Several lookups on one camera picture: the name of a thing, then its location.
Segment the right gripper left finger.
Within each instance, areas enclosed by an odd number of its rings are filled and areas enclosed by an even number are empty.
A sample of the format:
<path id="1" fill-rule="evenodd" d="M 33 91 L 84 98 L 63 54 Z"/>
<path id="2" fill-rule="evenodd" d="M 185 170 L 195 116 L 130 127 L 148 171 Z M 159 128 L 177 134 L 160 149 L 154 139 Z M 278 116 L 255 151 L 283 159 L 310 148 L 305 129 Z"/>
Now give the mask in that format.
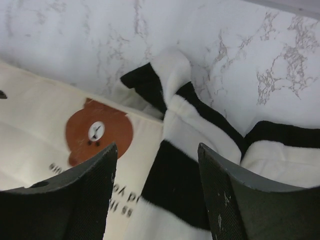
<path id="1" fill-rule="evenodd" d="M 2 240 L 101 240 L 116 176 L 115 143 L 56 176 L 0 193 Z"/>

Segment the cream pillow with bear print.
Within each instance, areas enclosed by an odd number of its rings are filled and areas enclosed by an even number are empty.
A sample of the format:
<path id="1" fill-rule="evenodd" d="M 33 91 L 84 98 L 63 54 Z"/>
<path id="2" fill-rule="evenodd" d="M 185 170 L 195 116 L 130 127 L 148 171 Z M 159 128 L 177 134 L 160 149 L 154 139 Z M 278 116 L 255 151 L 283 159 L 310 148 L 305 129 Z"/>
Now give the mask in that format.
<path id="1" fill-rule="evenodd" d="M 122 240 L 159 149 L 154 117 L 66 84 L 0 65 L 0 188 L 58 176 L 115 143 L 118 160 L 104 239 Z"/>

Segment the black white striped pillowcase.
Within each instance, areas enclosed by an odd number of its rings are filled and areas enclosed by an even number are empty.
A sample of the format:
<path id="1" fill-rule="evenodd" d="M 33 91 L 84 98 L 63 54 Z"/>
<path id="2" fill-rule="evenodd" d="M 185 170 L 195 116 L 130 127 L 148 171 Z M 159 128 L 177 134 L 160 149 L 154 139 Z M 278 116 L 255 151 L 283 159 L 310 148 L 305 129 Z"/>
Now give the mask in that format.
<path id="1" fill-rule="evenodd" d="M 191 83 L 191 64 L 165 50 L 123 75 L 112 99 L 162 119 L 154 162 L 122 240 L 214 240 L 201 181 L 198 148 L 205 144 L 259 176 L 320 188 L 320 131 L 288 120 L 260 120 L 241 135 L 204 104 Z"/>

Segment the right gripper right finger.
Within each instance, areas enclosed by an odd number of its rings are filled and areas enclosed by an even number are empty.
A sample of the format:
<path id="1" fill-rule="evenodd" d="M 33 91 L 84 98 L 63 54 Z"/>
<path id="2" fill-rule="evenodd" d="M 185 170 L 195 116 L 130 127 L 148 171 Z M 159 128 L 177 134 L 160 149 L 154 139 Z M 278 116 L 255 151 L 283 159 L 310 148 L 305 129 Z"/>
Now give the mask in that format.
<path id="1" fill-rule="evenodd" d="M 317 240 L 320 189 L 280 183 L 198 146 L 198 163 L 215 240 Z"/>

